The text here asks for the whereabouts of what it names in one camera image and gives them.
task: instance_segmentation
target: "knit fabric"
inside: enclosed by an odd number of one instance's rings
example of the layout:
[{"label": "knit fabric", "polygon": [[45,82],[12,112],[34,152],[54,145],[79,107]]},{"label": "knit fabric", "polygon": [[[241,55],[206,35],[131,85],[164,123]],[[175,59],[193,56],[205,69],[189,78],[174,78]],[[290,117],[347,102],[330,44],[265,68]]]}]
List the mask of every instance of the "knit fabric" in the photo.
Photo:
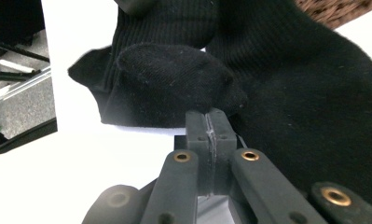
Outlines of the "knit fabric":
[{"label": "knit fabric", "polygon": [[98,70],[84,58],[70,76],[103,122],[178,127],[187,109],[224,108],[297,188],[331,181],[372,203],[372,62],[294,1],[163,0],[141,20],[120,11],[111,55],[100,52],[86,56]]}]

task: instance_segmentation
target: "brass insert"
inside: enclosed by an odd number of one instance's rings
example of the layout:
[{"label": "brass insert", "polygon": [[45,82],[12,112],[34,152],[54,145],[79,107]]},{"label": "brass insert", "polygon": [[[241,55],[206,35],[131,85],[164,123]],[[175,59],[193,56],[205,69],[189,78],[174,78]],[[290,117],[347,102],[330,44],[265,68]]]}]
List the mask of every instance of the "brass insert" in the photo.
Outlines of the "brass insert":
[{"label": "brass insert", "polygon": [[338,189],[326,187],[322,188],[321,191],[323,197],[330,203],[344,207],[351,205],[351,198]]},{"label": "brass insert", "polygon": [[241,156],[247,161],[258,161],[259,155],[252,151],[245,151]]},{"label": "brass insert", "polygon": [[179,152],[174,154],[174,160],[179,162],[186,162],[191,159],[191,155],[186,152]]}]

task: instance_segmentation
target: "white table surface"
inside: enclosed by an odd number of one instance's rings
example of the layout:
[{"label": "white table surface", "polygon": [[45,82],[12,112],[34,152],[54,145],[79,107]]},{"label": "white table surface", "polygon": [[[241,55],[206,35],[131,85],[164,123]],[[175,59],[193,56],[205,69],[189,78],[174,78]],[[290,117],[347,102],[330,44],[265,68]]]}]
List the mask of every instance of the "white table surface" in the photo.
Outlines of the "white table surface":
[{"label": "white table surface", "polygon": [[[102,125],[90,92],[68,77],[85,52],[111,43],[114,1],[42,3],[59,132],[0,155],[0,223],[81,223],[103,190],[156,178],[172,136],[184,133]],[[372,12],[337,31],[372,57]]]}]

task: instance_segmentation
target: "floor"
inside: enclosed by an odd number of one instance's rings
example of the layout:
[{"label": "floor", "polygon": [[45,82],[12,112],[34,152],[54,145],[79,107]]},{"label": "floor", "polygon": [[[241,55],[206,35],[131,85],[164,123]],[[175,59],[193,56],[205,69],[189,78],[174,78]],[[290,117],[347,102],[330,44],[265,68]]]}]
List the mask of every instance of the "floor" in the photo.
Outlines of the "floor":
[{"label": "floor", "polygon": [[[17,47],[49,58],[45,31],[34,35],[32,46],[18,45]],[[34,70],[49,67],[49,63],[13,52],[8,52],[0,57],[0,60],[3,59]],[[0,64],[0,71],[19,72],[2,64]],[[0,81],[0,90],[17,84],[20,85],[15,82]],[[30,85],[6,100],[0,101],[0,132],[6,138],[12,138],[52,118],[55,118],[55,106],[50,77]]]}]

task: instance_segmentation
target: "wicker basket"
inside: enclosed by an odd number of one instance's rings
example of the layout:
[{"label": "wicker basket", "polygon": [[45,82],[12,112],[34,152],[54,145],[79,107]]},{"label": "wicker basket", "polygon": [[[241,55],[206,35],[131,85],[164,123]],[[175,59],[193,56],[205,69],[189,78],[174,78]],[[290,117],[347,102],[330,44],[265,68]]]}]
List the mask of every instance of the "wicker basket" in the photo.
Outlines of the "wicker basket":
[{"label": "wicker basket", "polygon": [[372,0],[296,0],[315,21],[335,29],[372,10]]}]

